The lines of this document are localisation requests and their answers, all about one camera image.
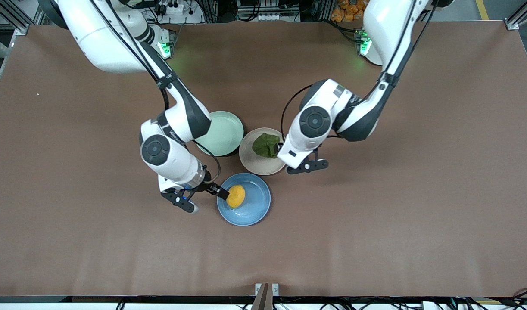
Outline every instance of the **green plate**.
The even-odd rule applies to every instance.
[[[197,143],[206,147],[215,156],[233,153],[244,137],[242,122],[236,115],[227,111],[212,112],[210,117],[212,118],[210,130],[204,136],[196,139]]]

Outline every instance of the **brown tabletop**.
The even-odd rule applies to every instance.
[[[380,71],[316,23],[184,26],[170,63],[246,130],[278,129],[308,84],[333,78],[364,96]],[[159,196],[137,137],[162,108],[147,74],[96,69],[68,31],[17,39],[0,83],[0,295],[527,287],[527,57],[502,22],[432,23],[371,138],[327,140],[326,170],[263,177],[273,202],[251,227],[227,223],[213,196],[195,196],[194,216]],[[220,182],[246,171],[237,155],[220,160]]]

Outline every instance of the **green leaf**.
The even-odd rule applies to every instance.
[[[252,150],[260,156],[267,158],[276,158],[275,145],[281,141],[279,136],[262,133],[252,145]]]

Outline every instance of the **yellow floor line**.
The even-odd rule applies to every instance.
[[[489,20],[490,17],[487,15],[486,6],[483,4],[483,0],[476,0],[476,6],[478,6],[478,11],[482,20]]]

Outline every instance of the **white robotic arm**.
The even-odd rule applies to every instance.
[[[328,167],[324,159],[310,160],[331,129],[348,141],[362,141],[374,131],[380,112],[411,55],[411,32],[426,0],[371,0],[364,29],[380,56],[382,72],[363,99],[332,79],[313,84],[303,97],[278,157],[290,174]]]
[[[159,175],[161,195],[195,213],[198,207],[190,201],[195,192],[206,191],[223,199],[228,196],[184,146],[208,132],[210,115],[151,45],[152,28],[142,14],[124,6],[126,2],[59,0],[58,6],[74,39],[96,67],[111,73],[147,71],[164,98],[167,100],[169,93],[176,100],[174,106],[141,125],[140,153]]]

